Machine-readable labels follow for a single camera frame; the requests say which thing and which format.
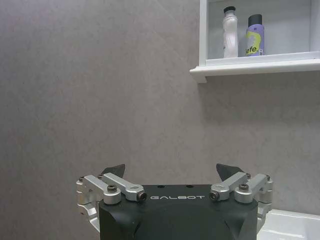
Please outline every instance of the purple spray can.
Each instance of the purple spray can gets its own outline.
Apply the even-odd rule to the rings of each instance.
[[[265,53],[265,27],[262,25],[262,15],[255,14],[249,17],[246,30],[245,55],[262,56]]]

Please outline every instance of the white wall shelf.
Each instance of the white wall shelf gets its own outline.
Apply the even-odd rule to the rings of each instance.
[[[223,58],[223,9],[236,7],[239,57]],[[244,56],[248,17],[262,14],[264,56]],[[320,0],[200,0],[198,83],[221,75],[320,71]]]

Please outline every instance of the yellow label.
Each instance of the yellow label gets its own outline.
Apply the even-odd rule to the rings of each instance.
[[[246,33],[246,39],[248,42],[247,49],[245,50],[245,55],[249,56],[251,54],[255,54],[259,51],[261,36],[259,33],[248,31]]]

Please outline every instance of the white plastic bottle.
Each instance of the white plastic bottle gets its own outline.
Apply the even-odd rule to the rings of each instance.
[[[234,6],[226,7],[223,19],[224,58],[238,57],[238,18]]]

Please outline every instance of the gray wall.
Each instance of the gray wall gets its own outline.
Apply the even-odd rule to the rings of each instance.
[[[209,184],[216,163],[275,179],[274,207],[320,214],[318,72],[197,85],[198,0],[0,1],[0,233],[96,240],[75,181]]]

